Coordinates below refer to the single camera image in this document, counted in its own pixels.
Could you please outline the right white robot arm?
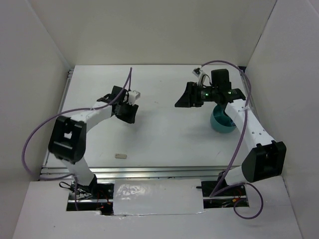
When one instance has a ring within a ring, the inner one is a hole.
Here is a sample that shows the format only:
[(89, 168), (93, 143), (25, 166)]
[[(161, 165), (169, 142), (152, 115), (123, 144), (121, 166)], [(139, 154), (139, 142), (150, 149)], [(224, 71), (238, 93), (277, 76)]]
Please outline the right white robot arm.
[(214, 102), (241, 131), (241, 141), (249, 150), (242, 164), (222, 174), (217, 189), (229, 195), (235, 184), (253, 183), (279, 176), (282, 173), (287, 148), (282, 141), (275, 141), (262, 127), (248, 105), (248, 99), (240, 89), (234, 89), (227, 69), (211, 71), (209, 86), (205, 86), (206, 74), (200, 68), (193, 70), (197, 82), (188, 82), (176, 108), (201, 107), (205, 102)]

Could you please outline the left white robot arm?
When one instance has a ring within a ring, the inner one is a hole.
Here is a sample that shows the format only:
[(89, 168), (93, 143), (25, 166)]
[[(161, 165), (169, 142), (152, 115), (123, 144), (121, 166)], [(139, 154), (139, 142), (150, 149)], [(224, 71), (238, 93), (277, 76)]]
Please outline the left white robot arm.
[(114, 86), (111, 93), (99, 98), (92, 108), (70, 117), (57, 117), (48, 150), (76, 177), (77, 186), (86, 198), (94, 198), (99, 188), (97, 177), (84, 158), (87, 133), (112, 116), (133, 124), (140, 96), (138, 91)]

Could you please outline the grey rectangular eraser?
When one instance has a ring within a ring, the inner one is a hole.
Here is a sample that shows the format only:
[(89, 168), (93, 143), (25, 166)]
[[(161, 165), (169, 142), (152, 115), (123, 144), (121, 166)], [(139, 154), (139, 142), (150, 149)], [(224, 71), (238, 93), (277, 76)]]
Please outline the grey rectangular eraser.
[(115, 154), (116, 159), (126, 159), (127, 155), (126, 154)]

